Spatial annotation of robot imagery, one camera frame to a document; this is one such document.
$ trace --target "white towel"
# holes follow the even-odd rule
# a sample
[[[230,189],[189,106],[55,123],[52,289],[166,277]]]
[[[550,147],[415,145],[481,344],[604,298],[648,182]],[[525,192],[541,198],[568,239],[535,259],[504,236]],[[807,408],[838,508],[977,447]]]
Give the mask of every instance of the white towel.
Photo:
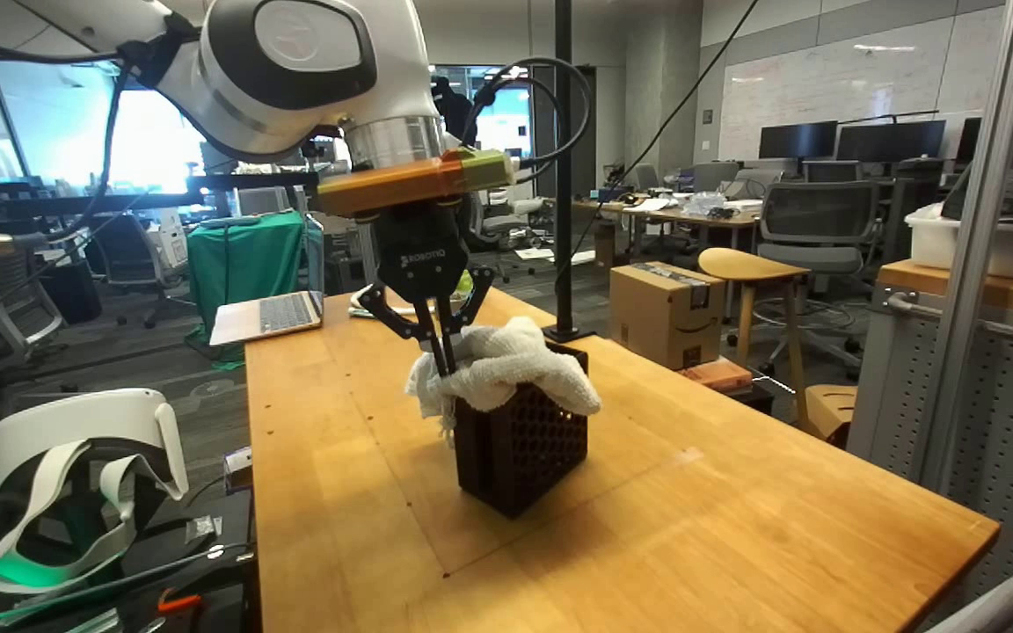
[[[520,383],[533,383],[569,412],[591,416],[600,396],[573,357],[546,347],[545,336],[529,316],[516,316],[502,328],[463,328],[455,344],[456,373],[442,380],[431,353],[413,364],[405,393],[416,396],[421,416],[442,416],[442,436],[451,445],[456,399],[477,411],[506,404]]]

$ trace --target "laptop keyboard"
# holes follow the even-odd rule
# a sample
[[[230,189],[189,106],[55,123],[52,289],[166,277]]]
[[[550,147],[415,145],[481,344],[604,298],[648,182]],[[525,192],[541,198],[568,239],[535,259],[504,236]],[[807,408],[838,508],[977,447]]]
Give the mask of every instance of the laptop keyboard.
[[[260,331],[278,332],[312,322],[307,312],[307,300],[299,294],[271,297],[260,302]]]

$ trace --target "black basket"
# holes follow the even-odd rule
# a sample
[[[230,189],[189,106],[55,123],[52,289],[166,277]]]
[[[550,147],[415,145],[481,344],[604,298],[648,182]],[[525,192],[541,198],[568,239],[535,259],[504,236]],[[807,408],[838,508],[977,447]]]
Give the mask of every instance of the black basket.
[[[547,342],[576,359],[589,373],[589,355]],[[530,383],[494,411],[456,402],[456,472],[459,486],[515,518],[573,470],[589,453],[589,418],[560,408]]]

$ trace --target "whiteboard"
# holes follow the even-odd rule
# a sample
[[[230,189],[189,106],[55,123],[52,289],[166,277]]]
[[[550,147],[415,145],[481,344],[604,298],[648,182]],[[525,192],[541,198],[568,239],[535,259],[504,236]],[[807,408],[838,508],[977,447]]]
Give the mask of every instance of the whiteboard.
[[[718,156],[756,159],[761,128],[939,109],[940,157],[988,101],[1003,8],[908,25],[724,69]],[[898,50],[878,50],[888,47]]]

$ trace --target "white vr headset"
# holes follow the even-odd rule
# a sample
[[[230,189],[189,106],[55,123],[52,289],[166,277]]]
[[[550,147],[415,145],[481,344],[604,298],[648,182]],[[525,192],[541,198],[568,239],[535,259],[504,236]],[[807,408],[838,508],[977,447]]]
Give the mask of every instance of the white vr headset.
[[[104,505],[118,512],[115,528],[68,564],[41,563],[19,552],[17,546],[30,525],[61,499],[73,464],[80,461],[79,473],[97,460],[107,462],[97,487]],[[89,393],[5,417],[0,422],[0,591],[63,589],[123,556],[137,535],[136,499],[120,490],[129,474],[152,478],[174,500],[189,489],[174,410],[161,393],[148,389]],[[23,503],[17,498],[25,492],[28,502]],[[3,520],[3,507],[11,499],[15,511]]]

